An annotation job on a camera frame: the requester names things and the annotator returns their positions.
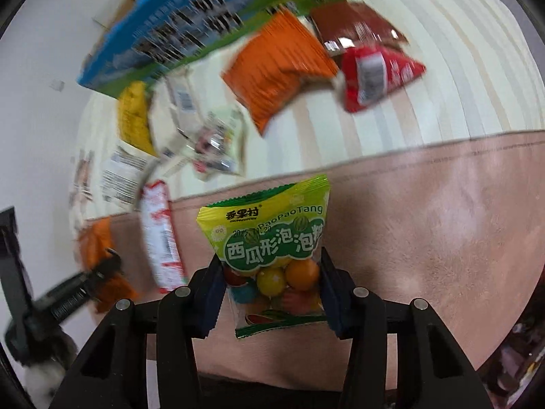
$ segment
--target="metal screw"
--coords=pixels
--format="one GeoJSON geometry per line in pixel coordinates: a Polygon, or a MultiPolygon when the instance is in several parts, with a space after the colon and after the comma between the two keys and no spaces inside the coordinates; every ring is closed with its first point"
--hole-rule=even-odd
{"type": "Polygon", "coordinates": [[[352,293],[359,298],[365,298],[369,295],[369,291],[364,287],[355,287],[352,293]]]}
{"type": "Polygon", "coordinates": [[[422,298],[417,298],[413,302],[414,307],[417,309],[420,309],[421,311],[426,310],[428,308],[428,302],[422,298]]]}
{"type": "Polygon", "coordinates": [[[184,298],[187,297],[191,293],[191,289],[189,289],[187,286],[181,286],[174,292],[177,297],[184,298]]]}
{"type": "Polygon", "coordinates": [[[122,300],[119,300],[117,303],[115,303],[115,308],[118,311],[124,311],[125,309],[128,309],[130,305],[131,302],[126,298],[123,298],[122,300]]]}

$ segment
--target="green candy bag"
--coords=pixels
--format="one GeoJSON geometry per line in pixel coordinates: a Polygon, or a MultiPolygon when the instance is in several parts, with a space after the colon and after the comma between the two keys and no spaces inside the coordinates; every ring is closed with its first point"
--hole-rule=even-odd
{"type": "Polygon", "coordinates": [[[237,338],[325,321],[318,284],[329,190],[320,175],[199,211],[223,262],[237,338]]]}

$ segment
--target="red and white package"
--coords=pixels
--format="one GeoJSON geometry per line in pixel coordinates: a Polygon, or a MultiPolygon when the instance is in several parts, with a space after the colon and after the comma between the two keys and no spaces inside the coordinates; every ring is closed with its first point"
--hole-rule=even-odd
{"type": "Polygon", "coordinates": [[[172,226],[168,189],[163,181],[142,191],[140,217],[150,267],[162,293],[187,286],[187,275],[172,226]]]}
{"type": "Polygon", "coordinates": [[[348,112],[357,112],[418,78],[426,67],[376,43],[347,49],[342,71],[346,81],[344,107],[348,112]]]}

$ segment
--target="barcode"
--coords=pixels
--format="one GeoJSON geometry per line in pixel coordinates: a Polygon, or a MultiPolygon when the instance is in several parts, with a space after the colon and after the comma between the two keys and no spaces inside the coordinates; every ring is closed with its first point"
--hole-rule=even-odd
{"type": "Polygon", "coordinates": [[[116,197],[125,203],[132,203],[136,197],[138,185],[109,170],[103,172],[102,191],[109,197],[116,197]]]}
{"type": "Polygon", "coordinates": [[[143,160],[142,158],[138,158],[134,155],[130,155],[122,149],[116,150],[115,153],[112,155],[111,160],[115,161],[116,163],[121,163],[123,165],[133,167],[138,170],[144,170],[144,167],[146,165],[145,160],[143,160]]]}
{"type": "Polygon", "coordinates": [[[172,254],[172,249],[171,249],[171,236],[169,235],[170,232],[168,232],[167,229],[162,229],[161,234],[163,237],[163,242],[165,243],[165,253],[166,255],[168,255],[168,261],[173,261],[175,258],[174,258],[174,255],[172,254]]]}
{"type": "Polygon", "coordinates": [[[189,110],[189,111],[195,110],[195,106],[193,105],[193,100],[191,99],[191,95],[189,95],[187,92],[179,90],[178,99],[180,100],[182,110],[189,110]]]}
{"type": "Polygon", "coordinates": [[[381,53],[356,60],[358,67],[358,103],[368,105],[386,94],[386,62],[381,53]]]}

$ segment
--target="snack bag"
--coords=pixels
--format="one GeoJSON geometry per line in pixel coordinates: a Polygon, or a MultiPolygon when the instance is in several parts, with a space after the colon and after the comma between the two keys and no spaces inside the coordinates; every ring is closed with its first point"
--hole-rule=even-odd
{"type": "Polygon", "coordinates": [[[202,124],[196,98],[186,68],[176,69],[165,77],[172,119],[185,137],[194,135],[202,124]]]}
{"type": "Polygon", "coordinates": [[[208,113],[204,125],[193,136],[191,160],[198,178],[213,173],[240,175],[244,118],[238,108],[216,108],[208,113]]]}
{"type": "Polygon", "coordinates": [[[167,293],[187,286],[189,280],[176,244],[171,202],[164,181],[144,186],[140,220],[149,265],[159,291],[167,293]]]}
{"type": "Polygon", "coordinates": [[[339,1],[310,11],[322,44],[331,57],[346,49],[369,43],[382,43],[401,50],[407,38],[371,7],[358,1],[339,1]]]}
{"type": "Polygon", "coordinates": [[[348,112],[366,109],[386,94],[426,72],[426,67],[402,52],[378,43],[347,49],[342,60],[348,112]]]}
{"type": "Polygon", "coordinates": [[[157,156],[149,133],[148,103],[143,81],[133,81],[119,95],[117,123],[122,141],[146,154],[157,156]]]}
{"type": "MultiPolygon", "coordinates": [[[[78,237],[79,254],[85,269],[91,270],[105,257],[110,257],[109,248],[114,248],[110,232],[110,217],[101,218],[82,230],[78,237]]],[[[95,312],[103,314],[110,310],[118,300],[134,300],[138,294],[129,281],[121,274],[115,274],[100,288],[95,300],[95,312]]]]}
{"type": "Polygon", "coordinates": [[[159,159],[119,140],[112,156],[102,164],[103,199],[122,210],[136,207],[140,191],[159,159]]]}
{"type": "Polygon", "coordinates": [[[337,72],[320,42],[295,15],[282,9],[244,46],[222,77],[263,134],[271,117],[304,82],[331,79],[337,72]]]}
{"type": "Polygon", "coordinates": [[[329,188],[321,175],[199,211],[224,264],[237,338],[325,321],[318,280],[329,188]]]}

